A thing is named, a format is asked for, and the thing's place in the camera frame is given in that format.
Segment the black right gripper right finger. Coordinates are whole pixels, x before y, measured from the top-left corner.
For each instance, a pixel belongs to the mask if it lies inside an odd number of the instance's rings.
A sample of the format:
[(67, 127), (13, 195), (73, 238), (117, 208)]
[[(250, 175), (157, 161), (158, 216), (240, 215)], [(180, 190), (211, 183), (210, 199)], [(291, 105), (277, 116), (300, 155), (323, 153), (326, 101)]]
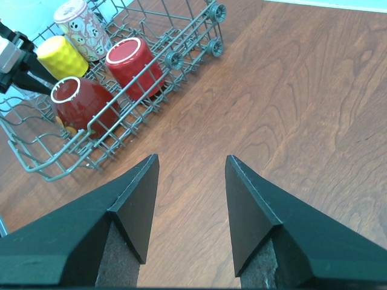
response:
[(235, 275), (243, 287), (384, 287), (386, 250), (259, 176), (225, 166)]

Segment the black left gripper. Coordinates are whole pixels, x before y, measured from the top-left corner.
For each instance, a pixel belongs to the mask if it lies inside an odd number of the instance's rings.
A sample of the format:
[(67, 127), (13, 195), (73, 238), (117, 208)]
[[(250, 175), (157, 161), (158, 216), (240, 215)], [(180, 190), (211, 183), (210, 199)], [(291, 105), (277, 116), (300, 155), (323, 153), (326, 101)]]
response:
[(57, 79), (37, 60), (33, 51), (33, 43), (20, 31), (14, 31), (1, 22), (1, 38), (8, 39), (21, 51), (18, 61), (10, 72), (1, 72), (1, 93), (5, 94), (16, 74), (16, 86), (18, 88), (44, 95), (51, 94), (51, 87), (57, 83)]

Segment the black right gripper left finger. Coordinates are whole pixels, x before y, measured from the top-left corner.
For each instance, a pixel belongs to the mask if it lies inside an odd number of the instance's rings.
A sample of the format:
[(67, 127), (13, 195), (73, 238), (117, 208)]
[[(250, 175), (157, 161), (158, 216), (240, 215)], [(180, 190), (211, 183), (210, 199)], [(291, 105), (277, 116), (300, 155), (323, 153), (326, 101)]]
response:
[(135, 287), (145, 264), (159, 160), (1, 238), (3, 287)]

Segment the red floral mug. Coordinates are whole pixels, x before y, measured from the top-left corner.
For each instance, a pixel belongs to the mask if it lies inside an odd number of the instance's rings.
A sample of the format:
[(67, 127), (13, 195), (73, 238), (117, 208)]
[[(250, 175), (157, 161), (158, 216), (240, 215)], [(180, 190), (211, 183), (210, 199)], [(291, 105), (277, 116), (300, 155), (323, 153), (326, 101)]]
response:
[(83, 77), (66, 77), (51, 90), (51, 106), (56, 122), (72, 136), (84, 129), (98, 139), (119, 119), (119, 105), (101, 84)]

